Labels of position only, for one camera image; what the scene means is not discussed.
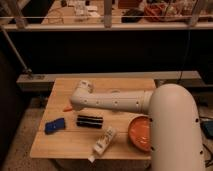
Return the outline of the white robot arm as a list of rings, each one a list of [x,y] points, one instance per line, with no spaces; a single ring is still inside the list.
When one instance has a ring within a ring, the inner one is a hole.
[[[76,110],[98,108],[148,115],[152,171],[205,171],[198,109],[184,87],[164,84],[152,91],[95,93],[91,82],[82,80],[70,103]]]

